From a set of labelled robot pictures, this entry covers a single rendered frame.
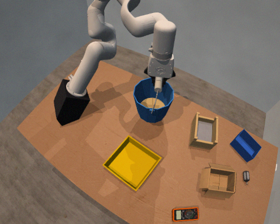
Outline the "orange digital multimeter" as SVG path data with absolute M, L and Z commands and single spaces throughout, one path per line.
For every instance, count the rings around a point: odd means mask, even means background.
M 172 221 L 194 221 L 199 219 L 199 209 L 194 208 L 178 208 L 172 209 Z

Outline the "yellow square tray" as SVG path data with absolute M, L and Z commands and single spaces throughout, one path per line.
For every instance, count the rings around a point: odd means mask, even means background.
M 127 136 L 104 167 L 135 191 L 146 180 L 162 157 Z

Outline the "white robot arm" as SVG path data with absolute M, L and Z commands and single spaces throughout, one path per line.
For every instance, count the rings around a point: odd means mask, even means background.
M 110 0 L 94 0 L 88 7 L 88 34 L 95 41 L 87 46 L 84 57 L 74 76 L 71 74 L 66 88 L 75 97 L 84 97 L 86 87 L 98 69 L 101 60 L 115 57 L 117 41 L 115 28 L 105 22 L 104 10 Z M 153 34 L 153 42 L 149 51 L 160 60 L 172 57 L 176 35 L 176 25 L 168 21 L 161 13 L 133 17 L 130 13 L 140 3 L 140 0 L 117 0 L 122 6 L 120 16 L 124 26 L 135 37 Z M 129 10 L 129 11 L 128 11 Z M 154 31 L 154 32 L 153 32 Z M 71 79 L 72 78 L 72 79 Z

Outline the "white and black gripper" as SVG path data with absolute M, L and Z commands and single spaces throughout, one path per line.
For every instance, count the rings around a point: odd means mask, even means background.
M 166 84 L 167 79 L 175 77 L 174 68 L 174 56 L 167 60 L 160 60 L 152 55 L 149 57 L 148 67 L 144 70 L 144 73 L 152 78 L 153 86 L 155 86 L 156 77 L 164 77 L 162 79 L 162 87 Z

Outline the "blue bucket with wire handle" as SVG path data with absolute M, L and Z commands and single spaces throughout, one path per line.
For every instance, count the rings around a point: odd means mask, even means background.
M 161 121 L 174 99 L 174 90 L 168 82 L 162 87 L 162 79 L 162 77 L 156 77 L 155 86 L 151 77 L 135 85 L 133 97 L 137 112 L 146 122 Z

